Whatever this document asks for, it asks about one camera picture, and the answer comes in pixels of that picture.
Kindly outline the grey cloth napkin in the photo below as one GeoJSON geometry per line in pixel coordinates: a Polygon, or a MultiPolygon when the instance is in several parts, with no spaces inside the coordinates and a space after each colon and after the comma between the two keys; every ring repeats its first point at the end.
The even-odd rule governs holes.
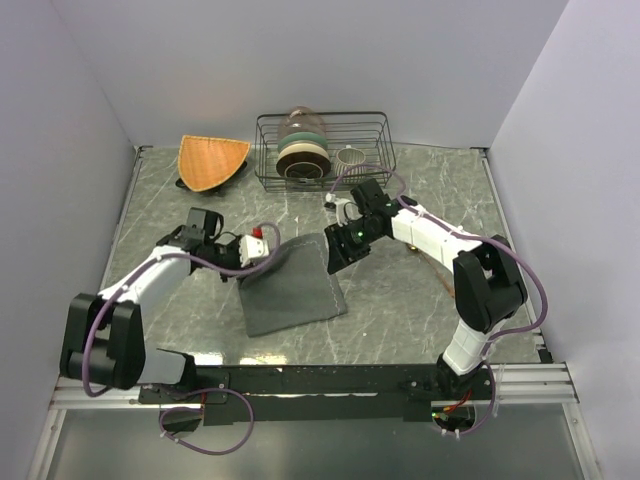
{"type": "Polygon", "coordinates": [[[267,269],[240,280],[247,336],[261,337],[345,314],[343,291],[327,265],[325,236],[305,234],[283,243],[267,269]]]}

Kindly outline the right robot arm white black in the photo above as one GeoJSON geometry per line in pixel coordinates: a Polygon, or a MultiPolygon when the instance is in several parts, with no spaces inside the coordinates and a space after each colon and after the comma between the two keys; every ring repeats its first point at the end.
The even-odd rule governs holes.
{"type": "Polygon", "coordinates": [[[438,218],[414,200],[393,200],[374,180],[351,190],[353,200],[329,192],[325,206],[336,222],[325,228],[328,272],[337,273],[362,260],[383,237],[413,246],[453,275],[459,315],[453,337],[436,362],[440,392],[460,398],[473,383],[492,335],[526,303],[528,293],[506,239],[471,235],[438,218]],[[360,216],[349,217],[347,206],[360,216]]]}

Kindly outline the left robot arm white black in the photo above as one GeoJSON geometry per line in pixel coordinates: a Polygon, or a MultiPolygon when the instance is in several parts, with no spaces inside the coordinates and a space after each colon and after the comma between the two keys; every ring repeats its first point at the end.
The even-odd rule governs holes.
{"type": "Polygon", "coordinates": [[[145,343],[143,317],[194,271],[210,268],[226,281],[240,271],[242,237],[224,217],[192,208],[186,223],[162,237],[138,267],[114,285],[80,293],[69,306],[59,370],[96,398],[112,389],[162,385],[177,402],[197,393],[194,357],[145,343]]]}

